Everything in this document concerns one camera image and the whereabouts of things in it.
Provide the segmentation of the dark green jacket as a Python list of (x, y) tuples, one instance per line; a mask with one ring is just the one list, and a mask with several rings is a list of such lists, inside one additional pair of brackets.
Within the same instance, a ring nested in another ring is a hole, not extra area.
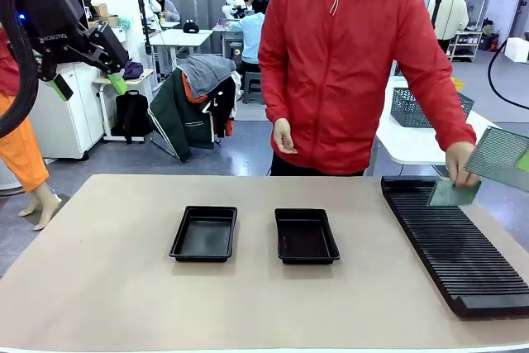
[(214, 148), (211, 105), (209, 98), (196, 102), (191, 97), (187, 76), (177, 68), (158, 87), (147, 116), (153, 131), (164, 140), (169, 153), (186, 162), (192, 157), (192, 148)]

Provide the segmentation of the black jacket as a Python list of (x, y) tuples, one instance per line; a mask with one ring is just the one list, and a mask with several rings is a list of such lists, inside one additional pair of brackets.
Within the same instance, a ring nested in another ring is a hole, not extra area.
[(235, 106), (236, 84), (232, 77), (220, 82), (208, 94), (210, 106), (208, 111), (212, 115), (214, 134), (218, 138), (230, 136), (232, 133), (232, 110)]

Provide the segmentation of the person's left hand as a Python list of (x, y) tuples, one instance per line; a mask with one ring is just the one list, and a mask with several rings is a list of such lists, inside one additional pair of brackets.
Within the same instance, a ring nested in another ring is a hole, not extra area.
[(465, 168), (474, 148), (474, 144), (460, 141), (446, 150), (446, 168), (451, 181), (457, 187), (473, 187), (479, 182), (479, 177)]

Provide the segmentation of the person's right hand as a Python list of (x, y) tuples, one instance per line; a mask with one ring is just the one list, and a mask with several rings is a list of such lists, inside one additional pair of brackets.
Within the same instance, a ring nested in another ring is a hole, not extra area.
[(297, 154), (291, 137), (290, 124), (286, 118), (279, 118), (274, 122), (273, 139), (280, 153)]

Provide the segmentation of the white background desk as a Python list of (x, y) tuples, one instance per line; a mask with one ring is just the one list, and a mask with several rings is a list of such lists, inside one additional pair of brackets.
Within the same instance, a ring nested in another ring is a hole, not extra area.
[(200, 30), (198, 33), (186, 33), (183, 29), (160, 31), (150, 38), (153, 54), (158, 61), (160, 77), (164, 79), (177, 66), (178, 57), (187, 52), (195, 55), (212, 35), (212, 30)]

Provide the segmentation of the person in red jacket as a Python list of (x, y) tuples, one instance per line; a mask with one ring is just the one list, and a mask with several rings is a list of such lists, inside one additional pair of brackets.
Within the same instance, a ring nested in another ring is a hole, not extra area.
[[(272, 133), (273, 176), (361, 176), (393, 64), (411, 90), (455, 89), (424, 0), (269, 0), (258, 60), (267, 118), (288, 120), (297, 150), (280, 153)], [(451, 127), (434, 129), (445, 154), (476, 143), (450, 107)]]

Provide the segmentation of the grey hoodie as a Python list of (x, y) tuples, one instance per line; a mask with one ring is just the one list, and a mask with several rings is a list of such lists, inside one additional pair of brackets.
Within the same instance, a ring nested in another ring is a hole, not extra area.
[(178, 61), (194, 99), (207, 96), (236, 71), (236, 64), (220, 55), (190, 55)]

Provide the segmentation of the black slotted board rack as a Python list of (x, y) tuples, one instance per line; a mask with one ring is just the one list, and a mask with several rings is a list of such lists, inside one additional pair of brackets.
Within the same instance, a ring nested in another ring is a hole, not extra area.
[(529, 284), (458, 207), (430, 207), (435, 181), (383, 177), (381, 191), (434, 285), (460, 318), (529, 317)]

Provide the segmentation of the grey mesh basket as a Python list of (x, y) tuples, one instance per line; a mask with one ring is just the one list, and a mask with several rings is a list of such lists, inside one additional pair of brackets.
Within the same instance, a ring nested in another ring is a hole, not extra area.
[(393, 89), (390, 115), (403, 127), (433, 128), (439, 132), (451, 127), (450, 117), (455, 103), (459, 104), (457, 116), (468, 118), (474, 100), (454, 88), (434, 86), (424, 90), (396, 87)]

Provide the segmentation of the black backpack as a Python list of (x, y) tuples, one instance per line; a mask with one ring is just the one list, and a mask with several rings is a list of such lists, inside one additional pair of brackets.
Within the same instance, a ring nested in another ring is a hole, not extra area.
[(116, 97), (117, 121), (112, 136), (122, 136), (127, 144), (133, 137), (145, 137), (153, 129), (148, 117), (148, 100), (138, 90), (129, 90)]

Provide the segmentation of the person in light blue shirt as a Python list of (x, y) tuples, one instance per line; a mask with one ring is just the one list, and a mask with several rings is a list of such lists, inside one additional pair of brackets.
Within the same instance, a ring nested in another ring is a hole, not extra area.
[(241, 64), (245, 72), (260, 72), (258, 53), (267, 6), (267, 0), (253, 0), (253, 14), (229, 23), (230, 31), (241, 32), (243, 36)]

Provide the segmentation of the metal storage shelf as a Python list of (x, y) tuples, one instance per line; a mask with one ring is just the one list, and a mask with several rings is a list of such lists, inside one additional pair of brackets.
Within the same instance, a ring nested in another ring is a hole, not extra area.
[(475, 59), (481, 41), (481, 31), (458, 31), (446, 52), (450, 62), (470, 62)]

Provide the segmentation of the grey plastic stool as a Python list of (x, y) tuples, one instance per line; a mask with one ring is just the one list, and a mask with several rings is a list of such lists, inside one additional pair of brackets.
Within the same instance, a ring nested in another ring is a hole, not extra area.
[(261, 89), (261, 73), (245, 72), (242, 100), (246, 104), (264, 103)]

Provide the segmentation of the black ESD tray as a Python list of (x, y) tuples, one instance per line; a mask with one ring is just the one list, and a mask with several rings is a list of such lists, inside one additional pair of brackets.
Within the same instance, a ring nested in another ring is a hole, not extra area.
[(225, 263), (233, 251), (237, 208), (187, 206), (169, 250), (177, 262)]
[(324, 209), (276, 208), (278, 257), (285, 265), (330, 265), (340, 252)]

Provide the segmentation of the person in beige top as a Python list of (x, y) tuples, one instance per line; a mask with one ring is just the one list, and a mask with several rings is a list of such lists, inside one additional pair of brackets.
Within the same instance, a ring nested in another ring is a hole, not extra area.
[(428, 11), (437, 42), (446, 54), (451, 40), (463, 31), (469, 22), (465, 0), (429, 0)]

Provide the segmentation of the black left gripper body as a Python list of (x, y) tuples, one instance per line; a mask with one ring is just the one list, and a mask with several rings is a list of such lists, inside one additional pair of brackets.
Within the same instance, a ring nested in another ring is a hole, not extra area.
[(94, 65), (82, 0), (16, 0), (16, 10), (29, 40), (24, 56), (16, 57), (20, 67), (31, 62), (33, 51), (42, 55), (45, 50), (52, 52), (54, 64)]

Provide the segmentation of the white cabinet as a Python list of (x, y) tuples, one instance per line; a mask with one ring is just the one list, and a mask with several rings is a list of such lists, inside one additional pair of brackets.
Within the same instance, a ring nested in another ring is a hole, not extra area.
[(73, 95), (65, 101), (49, 83), (39, 82), (31, 124), (44, 158), (85, 161), (103, 136), (102, 111), (93, 85), (98, 70), (86, 64), (61, 64), (57, 71)]

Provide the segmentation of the white side table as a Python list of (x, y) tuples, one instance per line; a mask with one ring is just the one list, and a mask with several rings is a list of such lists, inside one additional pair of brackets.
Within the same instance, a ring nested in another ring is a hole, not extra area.
[(367, 175), (372, 175), (378, 149), (383, 146), (390, 159), (401, 165), (444, 165), (445, 153), (433, 129), (404, 127), (390, 115), (394, 88), (406, 88), (404, 77), (390, 77), (385, 90), (384, 109), (372, 146)]

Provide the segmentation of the purple bag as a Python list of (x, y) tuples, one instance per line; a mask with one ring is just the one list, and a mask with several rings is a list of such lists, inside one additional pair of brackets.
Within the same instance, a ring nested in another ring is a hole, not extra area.
[(142, 63), (128, 60), (125, 63), (122, 77), (125, 80), (137, 80), (144, 72)]

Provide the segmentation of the seated person in grey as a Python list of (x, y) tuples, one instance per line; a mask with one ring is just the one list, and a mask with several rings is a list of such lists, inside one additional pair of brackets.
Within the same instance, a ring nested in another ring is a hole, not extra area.
[(166, 21), (180, 22), (180, 15), (176, 6), (170, 0), (156, 0), (161, 7), (161, 13)]

